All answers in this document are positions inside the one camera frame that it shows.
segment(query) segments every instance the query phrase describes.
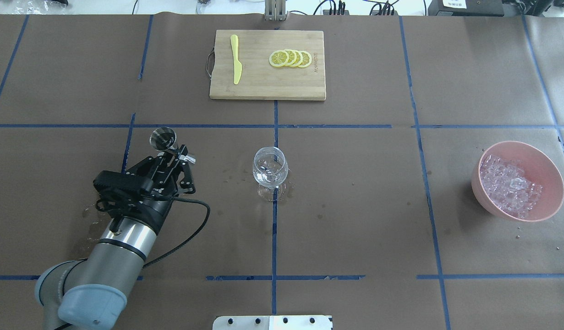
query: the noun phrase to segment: blue tape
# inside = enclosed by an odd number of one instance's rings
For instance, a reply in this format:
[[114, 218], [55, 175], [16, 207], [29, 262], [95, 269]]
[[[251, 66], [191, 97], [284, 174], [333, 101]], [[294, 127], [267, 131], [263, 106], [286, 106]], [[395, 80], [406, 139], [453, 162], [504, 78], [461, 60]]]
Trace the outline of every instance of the blue tape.
[[278, 147], [278, 101], [274, 101], [274, 147]]
[[172, 128], [208, 128], [208, 129], [272, 129], [273, 125], [240, 124], [135, 124], [135, 128], [172, 127]]
[[207, 281], [271, 281], [269, 275], [220, 275], [206, 276]]
[[139, 76], [137, 76], [138, 81], [141, 78], [143, 78], [143, 69], [145, 68], [145, 59], [148, 56], [149, 36], [152, 34], [152, 23], [153, 23], [153, 15], [149, 15], [148, 35], [145, 38], [145, 46], [143, 48], [143, 57], [141, 58], [141, 71], [139, 71]]
[[272, 315], [277, 313], [276, 298], [276, 281], [278, 280], [278, 202], [275, 201], [278, 196], [278, 189], [274, 190], [273, 202], [273, 223], [272, 223]]
[[36, 281], [39, 275], [0, 275], [0, 281]]
[[19, 35], [17, 37], [17, 42], [15, 43], [15, 47], [13, 48], [13, 52], [11, 53], [11, 58], [9, 59], [9, 64], [7, 64], [7, 69], [5, 69], [5, 74], [3, 75], [3, 79], [1, 80], [0, 99], [1, 99], [1, 93], [3, 92], [3, 88], [5, 87], [5, 82], [7, 81], [7, 77], [9, 76], [9, 71], [11, 70], [11, 65], [13, 64], [13, 60], [15, 59], [15, 55], [17, 54], [19, 44], [22, 42], [23, 33], [25, 32], [25, 28], [27, 26], [28, 20], [29, 20], [29, 15], [26, 15], [25, 19], [23, 20], [22, 29], [19, 31]]
[[281, 129], [391, 129], [392, 125], [328, 125], [298, 124], [278, 125]]
[[548, 96], [548, 90], [546, 88], [546, 84], [544, 83], [544, 80], [542, 79], [542, 74], [540, 73], [540, 67], [538, 65], [537, 57], [535, 56], [535, 51], [534, 51], [534, 48], [532, 47], [531, 34], [528, 32], [528, 25], [526, 24], [526, 17], [524, 15], [522, 15], [522, 25], [524, 26], [524, 32], [526, 34], [526, 41], [527, 41], [527, 44], [528, 44], [528, 50], [531, 53], [533, 62], [535, 63], [535, 67], [537, 69], [537, 75], [539, 77], [540, 85], [542, 86], [542, 89], [543, 89], [544, 100], [546, 101], [546, 104], [548, 105], [548, 109], [550, 110], [550, 117], [552, 118], [554, 127], [557, 130], [557, 136], [560, 140], [561, 148], [563, 149], [563, 155], [564, 155], [564, 138], [563, 138], [563, 135], [561, 134], [561, 130], [559, 128], [559, 122], [557, 121], [557, 117], [556, 117], [555, 112], [554, 112], [553, 104], [550, 102], [550, 97]]
[[412, 74], [410, 72], [410, 61], [408, 60], [408, 50], [406, 47], [406, 37], [404, 32], [404, 21], [402, 16], [400, 20], [400, 34], [402, 36], [402, 47], [404, 49], [404, 60], [406, 64], [406, 73], [408, 77], [408, 88], [410, 90], [410, 102], [412, 103], [412, 110], [414, 110], [414, 125], [416, 127], [416, 139], [418, 140], [418, 152], [420, 153], [420, 164], [422, 165], [422, 179], [424, 180], [424, 189], [426, 190], [428, 213], [430, 216], [430, 223], [433, 230], [433, 246], [434, 254], [437, 260], [437, 272], [439, 275], [439, 285], [441, 287], [441, 301], [443, 302], [443, 313], [445, 316], [445, 326], [447, 330], [451, 330], [451, 321], [449, 319], [449, 306], [447, 305], [447, 293], [445, 292], [445, 280], [443, 279], [443, 267], [441, 266], [441, 253], [438, 248], [437, 227], [434, 222], [433, 201], [430, 195], [430, 187], [428, 185], [428, 176], [426, 162], [424, 161], [424, 150], [422, 150], [422, 137], [420, 136], [420, 125], [418, 123], [418, 112], [416, 111], [416, 100], [414, 100], [414, 93], [412, 92]]
[[[363, 280], [365, 275], [276, 275], [276, 280], [280, 281], [321, 281], [321, 280], [339, 280], [339, 281], [359, 281]], [[206, 276], [207, 281], [271, 281], [272, 276], [269, 275], [219, 275]]]
[[418, 125], [421, 129], [555, 129], [552, 125]]
[[61, 128], [61, 129], [119, 129], [127, 124], [0, 124], [0, 128]]
[[121, 166], [121, 173], [127, 170], [127, 159], [129, 158], [129, 148], [131, 148], [131, 134], [133, 134], [133, 124], [135, 123], [135, 113], [131, 115], [131, 122], [129, 123], [129, 133], [127, 134], [127, 143], [125, 144], [125, 153], [123, 154], [123, 165]]
[[[274, 147], [278, 147], [278, 101], [274, 100]], [[278, 276], [278, 189], [274, 189], [274, 202], [272, 211], [272, 315], [277, 311], [277, 276]]]
[[278, 280], [280, 281], [359, 281], [363, 278], [365, 278], [365, 275], [278, 275]]
[[[564, 278], [564, 274], [445, 274], [445, 280], [507, 280], [520, 278]], [[416, 275], [417, 280], [438, 280], [438, 275]]]

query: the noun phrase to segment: glass base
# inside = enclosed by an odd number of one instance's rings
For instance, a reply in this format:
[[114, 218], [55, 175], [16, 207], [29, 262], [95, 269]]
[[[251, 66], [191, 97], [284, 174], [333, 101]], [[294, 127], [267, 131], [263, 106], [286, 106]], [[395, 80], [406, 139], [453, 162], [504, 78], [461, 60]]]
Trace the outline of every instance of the glass base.
[[288, 188], [286, 187], [286, 182], [282, 182], [279, 186], [274, 189], [266, 188], [259, 185], [257, 188], [257, 193], [267, 201], [279, 201], [284, 199]]

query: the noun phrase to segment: wooden cutting board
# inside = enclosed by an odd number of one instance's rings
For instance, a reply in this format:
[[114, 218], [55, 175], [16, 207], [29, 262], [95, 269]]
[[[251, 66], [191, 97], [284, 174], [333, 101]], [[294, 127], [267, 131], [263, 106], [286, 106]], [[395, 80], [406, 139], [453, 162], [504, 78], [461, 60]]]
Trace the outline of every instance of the wooden cutting board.
[[[233, 84], [231, 35], [239, 37], [239, 61], [243, 70]], [[305, 50], [313, 59], [309, 67], [273, 67], [275, 50]], [[210, 98], [237, 100], [326, 99], [324, 34], [322, 31], [217, 30]]]

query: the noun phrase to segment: lemon slice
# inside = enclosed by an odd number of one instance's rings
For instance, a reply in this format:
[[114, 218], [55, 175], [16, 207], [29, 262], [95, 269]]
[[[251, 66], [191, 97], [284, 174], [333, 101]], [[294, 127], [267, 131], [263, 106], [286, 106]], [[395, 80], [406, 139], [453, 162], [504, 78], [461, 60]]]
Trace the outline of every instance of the lemon slice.
[[286, 63], [286, 65], [284, 66], [291, 66], [296, 63], [296, 61], [298, 60], [298, 52], [293, 49], [285, 49], [284, 51], [288, 53], [288, 56], [290, 57], [290, 59], [288, 59], [288, 63]]
[[276, 50], [269, 55], [269, 64], [273, 67], [282, 67], [288, 63], [290, 55], [285, 50]]
[[312, 63], [312, 56], [309, 52], [301, 50], [300, 55], [302, 56], [302, 62], [298, 67], [307, 67]]
[[294, 52], [296, 53], [296, 61], [288, 66], [290, 67], [297, 67], [300, 64], [302, 64], [302, 60], [303, 60], [303, 55], [302, 55], [302, 50], [294, 50]]

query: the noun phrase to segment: yellow knife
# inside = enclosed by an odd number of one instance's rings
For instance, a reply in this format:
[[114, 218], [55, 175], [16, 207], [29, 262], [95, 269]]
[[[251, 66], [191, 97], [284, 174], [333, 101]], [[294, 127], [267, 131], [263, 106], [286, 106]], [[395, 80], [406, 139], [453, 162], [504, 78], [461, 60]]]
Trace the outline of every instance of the yellow knife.
[[233, 83], [238, 84], [243, 65], [239, 62], [239, 37], [237, 35], [231, 35], [231, 48], [233, 50]]

